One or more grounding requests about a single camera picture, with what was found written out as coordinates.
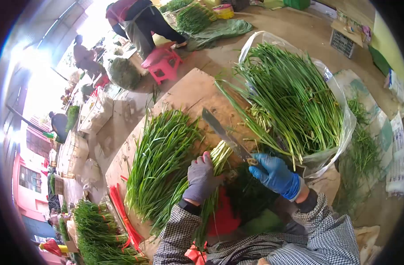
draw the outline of hand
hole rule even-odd
[[[265,153],[257,153],[254,158],[266,169],[268,175],[257,167],[250,166],[249,171],[267,188],[281,194],[284,198],[294,201],[305,183],[296,173],[291,172],[284,161]]]
[[[214,176],[214,167],[209,152],[204,152],[203,156],[192,161],[187,178],[189,187],[184,191],[183,199],[193,204],[195,204],[194,202],[202,204],[222,182],[220,177]]]

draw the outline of wooden cutting board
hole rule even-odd
[[[199,149],[200,154],[202,154],[203,151],[211,150],[220,142],[220,137],[217,136],[201,118],[203,108],[209,109],[220,121],[222,126],[226,130],[229,130],[247,150],[250,151],[254,149],[254,141],[243,141],[242,139],[254,139],[256,136],[244,125],[237,125],[237,123],[243,122],[242,119],[237,114],[234,107],[218,90],[214,82],[214,77],[194,68],[159,99],[151,109],[151,112],[153,115],[158,115],[162,111],[162,108],[166,106],[168,109],[181,108],[184,113],[187,113],[191,117],[192,121],[199,118],[199,128],[204,130],[206,135],[203,143],[199,141],[195,142],[195,146]],[[244,107],[249,106],[240,96],[238,102]],[[126,182],[120,176],[129,177],[127,162],[131,168],[136,151],[135,141],[139,138],[139,135],[142,134],[144,123],[145,118],[137,124],[135,129],[128,136],[106,172],[106,182],[108,186],[119,183],[122,199],[125,198]],[[237,165],[242,161],[236,155],[232,155],[229,158],[229,162],[231,165]],[[144,239],[148,239],[150,237],[150,222],[142,224],[132,210],[129,211],[128,217],[131,224],[140,235],[143,236]]]

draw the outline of checkered shirt sleeve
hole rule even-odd
[[[264,233],[238,241],[219,242],[208,248],[207,259],[214,264],[240,265],[257,264],[261,257],[275,265],[360,264],[349,216],[338,217],[327,206],[324,194],[318,194],[317,205],[311,212],[297,211],[293,219],[302,222],[308,236]],[[175,205],[161,233],[154,264],[192,264],[184,253],[191,246],[192,234],[200,223],[200,217]]]

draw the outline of kitchen knife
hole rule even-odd
[[[229,135],[226,130],[224,130],[221,123],[214,117],[214,115],[207,109],[203,108],[202,118],[209,124],[209,126],[215,131],[215,133],[220,136],[220,138],[226,142],[228,146],[233,150],[233,152],[240,157],[244,162],[248,162],[249,165],[255,166],[262,172],[268,175],[267,170],[261,166],[252,155],[237,142],[236,138]]]

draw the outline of blue glove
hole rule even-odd
[[[250,166],[249,171],[265,187],[290,201],[298,197],[305,183],[298,174],[287,168],[282,159],[265,153],[254,154],[254,158],[266,169],[268,175],[254,166]]]

